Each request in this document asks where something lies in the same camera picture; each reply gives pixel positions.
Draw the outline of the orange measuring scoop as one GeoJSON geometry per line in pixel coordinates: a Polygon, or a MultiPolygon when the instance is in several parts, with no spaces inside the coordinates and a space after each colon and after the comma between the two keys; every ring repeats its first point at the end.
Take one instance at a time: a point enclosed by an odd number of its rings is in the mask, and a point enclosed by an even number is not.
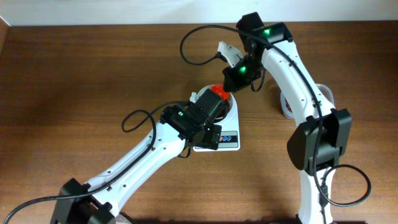
{"type": "Polygon", "coordinates": [[[222,100],[227,100],[229,97],[229,93],[225,92],[223,89],[223,84],[217,83],[210,87],[211,91],[216,93],[222,100]]]}

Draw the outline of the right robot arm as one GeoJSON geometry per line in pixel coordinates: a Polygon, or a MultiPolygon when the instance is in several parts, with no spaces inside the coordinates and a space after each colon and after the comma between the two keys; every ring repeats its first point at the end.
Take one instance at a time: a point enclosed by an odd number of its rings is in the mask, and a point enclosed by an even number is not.
{"type": "Polygon", "coordinates": [[[233,29],[245,53],[219,45],[221,58],[229,63],[223,70],[225,92],[237,92],[268,71],[287,100],[296,130],[287,151],[300,173],[300,223],[332,223],[329,198],[331,180],[340,168],[351,129],[348,110],[337,110],[319,90],[305,68],[294,38],[283,22],[264,25],[258,13],[244,15],[233,29]]]}

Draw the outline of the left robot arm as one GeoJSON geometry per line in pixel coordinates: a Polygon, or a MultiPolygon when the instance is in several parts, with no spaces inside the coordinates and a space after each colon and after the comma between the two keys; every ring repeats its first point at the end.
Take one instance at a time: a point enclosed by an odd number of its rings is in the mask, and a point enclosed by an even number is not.
{"type": "Polygon", "coordinates": [[[115,223],[133,193],[162,165],[185,148],[216,150],[221,126],[214,123],[227,104],[207,89],[196,102],[166,107],[152,131],[109,169],[80,184],[69,180],[60,190],[52,223],[115,223]]]}

